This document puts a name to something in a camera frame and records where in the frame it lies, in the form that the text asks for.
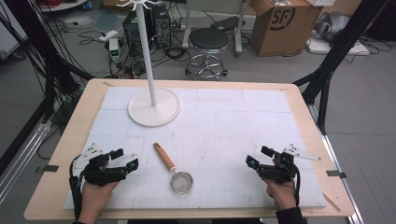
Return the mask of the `person's left hand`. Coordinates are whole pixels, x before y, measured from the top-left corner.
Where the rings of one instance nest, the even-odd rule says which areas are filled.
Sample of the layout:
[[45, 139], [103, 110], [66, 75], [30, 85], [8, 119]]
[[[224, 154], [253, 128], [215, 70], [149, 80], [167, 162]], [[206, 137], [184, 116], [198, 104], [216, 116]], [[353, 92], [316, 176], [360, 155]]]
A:
[[100, 187], [86, 182], [82, 191], [81, 214], [99, 216], [118, 184], [118, 182], [111, 182]]

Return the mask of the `white foam mat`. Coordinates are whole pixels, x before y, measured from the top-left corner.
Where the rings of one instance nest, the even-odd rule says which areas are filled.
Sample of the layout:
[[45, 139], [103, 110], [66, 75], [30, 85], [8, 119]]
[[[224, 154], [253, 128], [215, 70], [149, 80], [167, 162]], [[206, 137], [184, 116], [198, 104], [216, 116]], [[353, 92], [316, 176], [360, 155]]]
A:
[[[113, 167], [138, 158], [139, 166], [116, 187], [110, 209], [270, 208], [265, 184], [246, 164], [247, 155], [263, 164], [262, 146], [282, 151], [290, 144], [304, 150], [284, 91], [174, 89], [181, 102], [177, 117], [160, 127], [144, 127], [127, 105], [137, 88], [112, 87], [85, 145], [104, 152], [122, 148]], [[190, 193], [171, 190], [173, 175], [153, 144], [159, 143], [177, 172], [192, 176]]]

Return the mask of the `white flat board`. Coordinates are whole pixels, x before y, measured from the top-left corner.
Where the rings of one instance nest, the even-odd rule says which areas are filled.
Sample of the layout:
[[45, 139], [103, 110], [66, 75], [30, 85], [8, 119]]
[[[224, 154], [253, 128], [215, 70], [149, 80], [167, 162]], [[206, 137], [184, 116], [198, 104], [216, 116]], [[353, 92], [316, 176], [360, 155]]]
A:
[[[316, 39], [314, 37], [310, 37], [306, 41], [306, 48], [310, 53], [319, 55], [328, 54], [332, 49], [340, 49], [336, 46], [331, 47], [330, 43], [326, 40]], [[370, 51], [360, 41], [357, 41], [352, 45], [347, 54], [351, 56], [367, 56], [370, 54]]]

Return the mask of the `white power meter box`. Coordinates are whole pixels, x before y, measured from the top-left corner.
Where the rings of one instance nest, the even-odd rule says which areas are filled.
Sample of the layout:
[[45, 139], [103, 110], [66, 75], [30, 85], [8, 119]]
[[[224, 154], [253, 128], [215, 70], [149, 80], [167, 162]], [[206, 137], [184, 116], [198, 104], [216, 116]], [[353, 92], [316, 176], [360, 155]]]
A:
[[110, 38], [108, 41], [109, 55], [114, 63], [120, 60], [120, 46], [117, 38]]

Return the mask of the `black round stool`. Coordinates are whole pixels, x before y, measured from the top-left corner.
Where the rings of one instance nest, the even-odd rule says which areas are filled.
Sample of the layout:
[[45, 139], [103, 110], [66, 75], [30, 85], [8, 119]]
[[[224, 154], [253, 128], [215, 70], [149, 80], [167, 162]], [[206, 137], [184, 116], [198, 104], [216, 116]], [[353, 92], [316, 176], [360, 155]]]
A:
[[225, 51], [229, 38], [222, 31], [215, 28], [199, 28], [193, 30], [188, 38], [189, 47], [195, 49], [197, 54], [191, 57], [186, 68], [187, 75], [197, 78], [214, 78], [227, 76], [228, 70], [224, 67], [218, 53]]

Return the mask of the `black computer tower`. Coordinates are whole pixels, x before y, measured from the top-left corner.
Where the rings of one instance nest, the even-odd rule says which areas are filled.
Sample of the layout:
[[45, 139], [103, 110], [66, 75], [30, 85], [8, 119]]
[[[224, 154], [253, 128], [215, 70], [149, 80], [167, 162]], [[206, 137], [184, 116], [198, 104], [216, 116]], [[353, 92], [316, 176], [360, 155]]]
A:
[[[144, 8], [145, 24], [150, 50], [166, 49], [171, 46], [170, 16], [165, 4]], [[129, 50], [134, 55], [143, 55], [138, 18], [130, 11], [122, 23]]]

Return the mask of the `aluminium rail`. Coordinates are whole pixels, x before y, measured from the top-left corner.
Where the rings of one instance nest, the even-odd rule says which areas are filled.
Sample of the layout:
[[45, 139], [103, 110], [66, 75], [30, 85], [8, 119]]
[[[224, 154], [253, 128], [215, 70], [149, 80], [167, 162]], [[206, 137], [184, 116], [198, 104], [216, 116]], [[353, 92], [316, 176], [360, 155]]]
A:
[[348, 223], [349, 224], [364, 224], [359, 207], [357, 206], [355, 199], [353, 197], [353, 194], [350, 190], [350, 187], [347, 183], [347, 175], [343, 171], [339, 161], [337, 160], [335, 152], [332, 148], [330, 138], [328, 137], [328, 135], [326, 133], [322, 133], [321, 131], [319, 131], [319, 134], [320, 134], [322, 142], [323, 142], [324, 146], [326, 147], [326, 150], [330, 156], [330, 159], [332, 160], [332, 163], [335, 165], [335, 169], [333, 171], [330, 171], [330, 174], [331, 174], [331, 176], [338, 176], [341, 179], [341, 181], [344, 185], [344, 188], [346, 190], [347, 196], [348, 196], [349, 200], [351, 201], [353, 209], [354, 209], [354, 213], [347, 218]]
[[39, 123], [29, 133], [27, 139], [22, 144], [21, 153], [19, 153], [17, 159], [11, 163], [11, 167], [7, 169], [6, 175], [0, 177], [0, 205], [4, 202], [28, 163], [49, 134], [51, 125], [52, 123], [50, 121]]

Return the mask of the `black flat bag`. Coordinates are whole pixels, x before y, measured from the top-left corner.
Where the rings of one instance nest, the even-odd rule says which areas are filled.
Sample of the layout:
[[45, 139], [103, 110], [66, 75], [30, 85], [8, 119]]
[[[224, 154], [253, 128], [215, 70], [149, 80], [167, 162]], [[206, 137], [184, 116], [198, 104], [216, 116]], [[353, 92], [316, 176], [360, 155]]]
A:
[[210, 27], [221, 30], [222, 32], [228, 32], [231, 30], [236, 31], [237, 29], [245, 25], [245, 21], [240, 21], [237, 16], [232, 16], [221, 21], [213, 22]]

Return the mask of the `grey rounded appliance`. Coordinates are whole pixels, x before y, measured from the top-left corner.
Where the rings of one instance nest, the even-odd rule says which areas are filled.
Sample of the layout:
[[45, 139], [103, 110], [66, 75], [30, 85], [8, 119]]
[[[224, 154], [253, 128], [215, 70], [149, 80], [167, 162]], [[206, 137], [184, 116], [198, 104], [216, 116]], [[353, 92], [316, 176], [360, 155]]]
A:
[[332, 42], [332, 40], [344, 30], [350, 18], [339, 11], [331, 13], [324, 12], [317, 20], [314, 31], [322, 39]]

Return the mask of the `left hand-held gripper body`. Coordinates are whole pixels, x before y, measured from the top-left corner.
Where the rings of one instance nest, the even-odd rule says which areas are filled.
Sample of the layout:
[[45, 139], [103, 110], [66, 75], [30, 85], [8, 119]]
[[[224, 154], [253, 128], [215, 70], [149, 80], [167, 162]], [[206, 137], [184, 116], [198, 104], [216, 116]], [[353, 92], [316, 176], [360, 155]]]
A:
[[105, 153], [98, 145], [92, 143], [73, 160], [73, 164], [80, 165], [87, 162], [80, 174], [90, 184], [102, 187], [111, 182], [119, 182], [128, 175], [125, 167], [128, 162], [121, 167], [108, 168], [109, 161], [114, 161], [110, 159], [109, 152]]

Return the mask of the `black tape strip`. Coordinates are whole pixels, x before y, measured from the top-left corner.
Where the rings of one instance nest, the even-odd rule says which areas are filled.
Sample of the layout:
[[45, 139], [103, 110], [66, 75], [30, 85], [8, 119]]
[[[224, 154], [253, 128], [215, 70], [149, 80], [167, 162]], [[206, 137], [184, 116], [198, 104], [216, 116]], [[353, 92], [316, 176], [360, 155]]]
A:
[[344, 172], [340, 172], [338, 170], [329, 170], [329, 171], [326, 171], [326, 174], [328, 176], [338, 176], [340, 179], [344, 179], [347, 177]]
[[45, 166], [37, 166], [35, 168], [35, 173], [37, 174], [44, 174], [45, 172], [56, 173], [59, 169], [57, 165], [45, 165]]

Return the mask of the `white hook stand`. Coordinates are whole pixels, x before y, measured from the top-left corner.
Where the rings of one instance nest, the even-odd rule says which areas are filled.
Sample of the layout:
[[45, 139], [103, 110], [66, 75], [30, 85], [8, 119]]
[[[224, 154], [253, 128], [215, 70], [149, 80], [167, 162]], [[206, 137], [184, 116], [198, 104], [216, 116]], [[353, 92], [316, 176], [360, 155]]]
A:
[[128, 104], [129, 116], [134, 122], [145, 127], [163, 126], [177, 117], [181, 104], [178, 97], [172, 91], [155, 87], [144, 15], [144, 7], [148, 8], [147, 4], [155, 5], [155, 2], [151, 0], [121, 1], [122, 4], [120, 7], [132, 5], [132, 11], [136, 12], [148, 81], [148, 89], [135, 94], [130, 100]]

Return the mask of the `brown cardboard box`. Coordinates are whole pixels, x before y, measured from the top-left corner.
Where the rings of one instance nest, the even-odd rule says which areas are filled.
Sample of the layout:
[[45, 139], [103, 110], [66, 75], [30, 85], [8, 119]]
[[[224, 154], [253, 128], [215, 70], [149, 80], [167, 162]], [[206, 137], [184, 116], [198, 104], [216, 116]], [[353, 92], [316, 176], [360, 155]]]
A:
[[250, 45], [259, 57], [299, 54], [323, 7], [306, 0], [249, 0], [256, 13]]

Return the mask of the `wooden handled mesh strainer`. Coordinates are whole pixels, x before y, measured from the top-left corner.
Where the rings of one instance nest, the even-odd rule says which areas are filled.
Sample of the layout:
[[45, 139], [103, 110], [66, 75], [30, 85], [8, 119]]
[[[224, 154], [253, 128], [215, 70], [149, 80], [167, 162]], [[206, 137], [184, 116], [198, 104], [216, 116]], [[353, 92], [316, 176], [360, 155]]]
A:
[[177, 172], [173, 161], [159, 143], [155, 142], [153, 146], [167, 169], [173, 173], [170, 179], [171, 190], [177, 194], [190, 193], [193, 185], [192, 176], [186, 172]]

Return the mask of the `person's right hand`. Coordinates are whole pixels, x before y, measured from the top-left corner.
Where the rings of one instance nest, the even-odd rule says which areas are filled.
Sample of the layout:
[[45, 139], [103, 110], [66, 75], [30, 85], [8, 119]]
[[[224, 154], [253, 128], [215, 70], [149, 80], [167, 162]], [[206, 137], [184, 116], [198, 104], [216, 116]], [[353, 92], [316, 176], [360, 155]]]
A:
[[276, 211], [283, 211], [297, 206], [293, 182], [276, 183], [274, 180], [265, 179], [266, 193], [273, 198]]

